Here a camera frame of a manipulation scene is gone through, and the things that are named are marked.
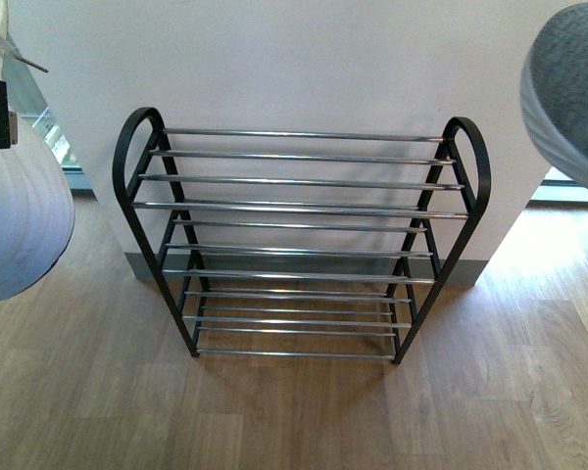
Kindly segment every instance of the white cord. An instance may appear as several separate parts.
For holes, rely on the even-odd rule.
[[[15,47],[13,47],[11,44],[9,44],[9,42],[1,35],[0,35],[0,51],[3,54],[8,54],[10,56],[13,56],[14,59],[17,59],[20,62],[24,62],[28,66],[34,67],[34,68],[38,69],[39,71],[43,71],[44,73],[48,73],[48,69],[36,64],[35,62],[32,62],[32,61],[22,57],[22,54],[20,54],[20,51],[18,51]]]

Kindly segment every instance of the baseboard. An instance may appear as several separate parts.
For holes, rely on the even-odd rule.
[[[137,279],[152,279],[152,274],[144,257],[139,253],[125,253],[126,259]],[[472,286],[485,268],[487,260],[482,259],[461,259],[449,277],[448,284],[456,286]],[[185,269],[187,256],[169,255],[166,260],[166,268]],[[269,270],[269,271],[291,271],[309,272],[309,260],[303,262],[298,259],[289,259],[287,266],[282,258],[266,258],[258,261],[251,257],[211,257],[205,258],[205,264],[210,269],[236,269],[236,270]],[[392,271],[391,260],[352,260],[348,258],[337,259],[316,259],[313,272],[339,272],[344,274],[387,274]],[[431,267],[427,259],[411,259],[413,277],[431,277]]]

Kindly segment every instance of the rack shelf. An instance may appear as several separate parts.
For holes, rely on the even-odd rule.
[[[150,124],[145,145],[127,168],[144,122]],[[459,132],[474,153],[476,194],[456,144]],[[188,137],[198,140],[183,143]],[[267,140],[287,145],[266,151],[258,141]],[[173,150],[172,141],[181,149]],[[303,150],[293,151],[294,142],[304,142]],[[342,146],[327,150],[326,142]],[[346,145],[353,142],[359,147]],[[310,151],[310,143],[321,151]],[[390,147],[370,149],[379,143]],[[435,150],[416,157],[391,147],[426,144]],[[416,172],[397,169],[406,167]],[[285,174],[273,174],[284,168]],[[443,171],[450,182],[443,182]],[[362,177],[342,177],[353,172]],[[156,109],[141,108],[120,133],[113,183],[193,356],[399,363],[486,210],[491,175],[481,134],[465,117],[449,120],[440,137],[414,137],[166,128]],[[430,209],[437,195],[455,198],[460,208]],[[144,228],[143,217],[152,212],[166,215],[161,236]],[[457,225],[445,260],[434,223]],[[417,262],[430,274],[413,275]],[[282,338],[270,343],[278,351],[262,348],[270,335]]]

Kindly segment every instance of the hardwood floorboard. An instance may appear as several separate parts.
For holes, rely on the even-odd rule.
[[[0,302],[0,469],[588,469],[588,210],[525,211],[399,366],[194,359],[97,202],[76,215],[57,266]],[[296,336],[224,345],[318,347]]]

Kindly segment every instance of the chrome rod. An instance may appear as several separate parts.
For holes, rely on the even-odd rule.
[[[215,222],[209,220],[175,220],[178,225],[196,227],[240,227],[240,228],[285,228],[301,230],[344,230],[353,232],[424,233],[426,228],[374,227],[368,225],[335,225],[310,223],[268,223],[268,222]]]
[[[416,279],[405,276],[381,276],[370,274],[332,274],[317,272],[276,272],[276,271],[237,271],[224,269],[164,269],[166,274],[201,276],[219,279],[265,279],[292,281],[336,281],[368,282],[387,284],[433,284],[433,279]]]
[[[384,209],[392,211],[418,211],[418,206],[388,206],[386,204],[357,203],[313,203],[303,201],[215,201],[207,199],[186,199],[186,204],[229,204],[235,206],[284,206],[287,208],[323,208],[323,209]]]
[[[235,137],[293,137],[305,139],[383,140],[387,142],[429,142],[432,144],[441,144],[444,142],[443,137],[433,136],[300,132],[280,130],[181,129],[166,127],[164,128],[164,133],[186,135],[223,135]]]
[[[197,250],[210,255],[264,255],[288,257],[342,257],[342,258],[431,258],[429,252],[397,252],[388,250],[325,250],[302,248],[258,248],[235,247],[224,245],[200,245],[191,243],[167,243],[166,246],[176,250]]]
[[[405,189],[418,191],[459,191],[463,184],[353,181],[333,179],[243,178],[238,176],[183,176],[178,174],[141,174],[143,181],[216,184],[276,184],[286,186],[323,186],[337,188]]]
[[[248,355],[274,355],[279,357],[328,357],[334,359],[388,359],[393,360],[395,355],[390,354],[348,354],[331,352],[279,352],[279,351],[243,351],[243,350],[215,350],[198,349],[198,353],[208,354],[248,354]]]
[[[268,328],[216,328],[211,326],[199,326],[201,331],[223,331],[230,333],[273,333],[279,335],[327,335],[327,336],[372,336],[372,337],[394,337],[394,333],[374,333],[359,331],[304,331],[304,330],[279,330]]]
[[[389,297],[360,297],[360,296],[314,296],[293,294],[243,294],[236,292],[200,292],[185,291],[186,296],[204,297],[206,299],[260,299],[271,301],[332,301],[357,302],[364,304],[409,304],[409,299],[394,299]]]
[[[297,308],[254,308],[250,306],[203,306],[203,310],[214,311],[248,311],[256,313],[278,314],[318,314],[318,315],[362,315],[362,316],[391,316],[389,311],[356,311],[356,310],[313,310]]]
[[[443,166],[453,165],[453,160],[437,159],[408,159],[401,157],[365,157],[350,155],[289,155],[289,154],[241,154],[223,152],[184,152],[180,150],[151,150],[150,154],[156,157],[180,157],[194,159],[233,159],[233,160],[272,160],[272,161],[299,161],[299,162],[344,162],[353,164],[389,164],[389,165],[428,165]]]
[[[183,320],[201,323],[253,323],[259,325],[316,325],[352,326],[365,328],[412,328],[411,323],[386,323],[384,321],[331,321],[331,320],[281,320],[277,318],[238,318],[228,316],[183,316]]]
[[[366,217],[398,217],[398,218],[442,218],[454,220],[466,220],[464,213],[437,212],[437,211],[403,211],[403,210],[369,210],[369,209],[320,209],[320,208],[280,208],[264,206],[247,206],[234,204],[195,204],[195,203],[147,203],[136,202],[132,204],[136,209],[157,209],[157,210],[194,210],[194,211],[215,211],[215,212],[272,212],[272,213],[300,213],[300,214],[323,214],[343,216],[366,216]]]
[[[304,289],[255,289],[246,287],[213,287],[210,292],[245,292],[262,294],[324,294],[331,296],[385,296],[385,292],[356,292],[356,291],[311,291]]]

